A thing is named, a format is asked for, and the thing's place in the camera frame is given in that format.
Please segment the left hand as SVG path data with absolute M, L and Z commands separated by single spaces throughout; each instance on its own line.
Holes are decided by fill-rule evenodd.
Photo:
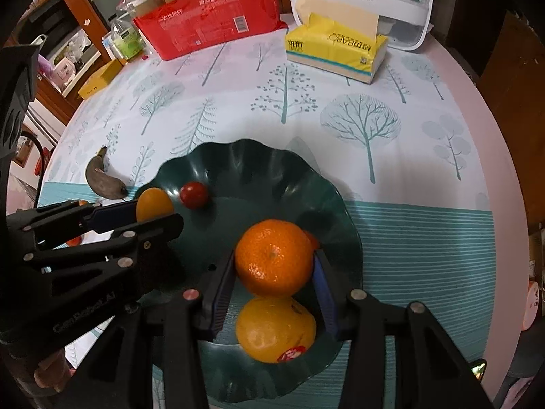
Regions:
M 66 387 L 73 370 L 66 361 L 65 353 L 65 349 L 61 349 L 39 363 L 34 379 L 40 388 L 62 392 Z

